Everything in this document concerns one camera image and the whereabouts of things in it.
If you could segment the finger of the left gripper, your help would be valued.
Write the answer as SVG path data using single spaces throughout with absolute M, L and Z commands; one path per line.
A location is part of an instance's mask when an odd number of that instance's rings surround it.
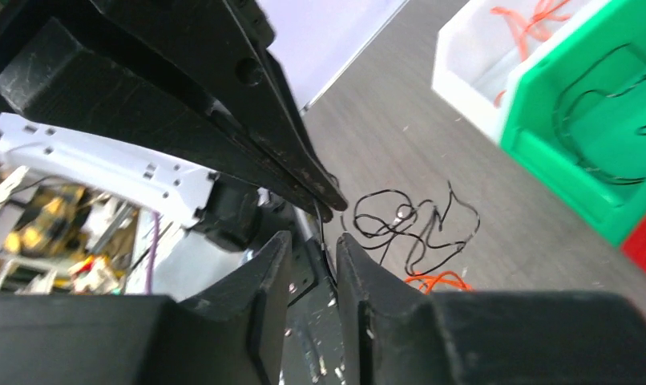
M 305 209 L 348 202 L 316 157 L 277 61 L 230 1 L 95 1 L 105 19 L 174 65 L 239 124 L 228 136 L 260 185 Z
M 0 18 L 0 111 L 164 152 L 261 186 L 220 102 L 102 18 Z M 325 221 L 333 209 L 314 201 Z

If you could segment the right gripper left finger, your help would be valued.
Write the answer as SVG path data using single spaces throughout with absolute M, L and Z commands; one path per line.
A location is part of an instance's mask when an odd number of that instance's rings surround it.
M 0 384 L 276 384 L 291 262 L 280 231 L 181 302 L 0 294 Z

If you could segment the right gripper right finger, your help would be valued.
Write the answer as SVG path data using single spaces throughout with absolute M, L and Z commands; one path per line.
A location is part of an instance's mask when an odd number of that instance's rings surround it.
M 423 294 L 337 240 L 348 384 L 646 384 L 646 319 L 604 291 Z

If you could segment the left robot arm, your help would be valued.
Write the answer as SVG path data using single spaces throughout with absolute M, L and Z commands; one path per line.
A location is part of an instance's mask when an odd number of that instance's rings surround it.
M 255 1 L 0 1 L 0 157 L 101 188 L 230 251 L 282 230 L 264 188 L 330 221 Z

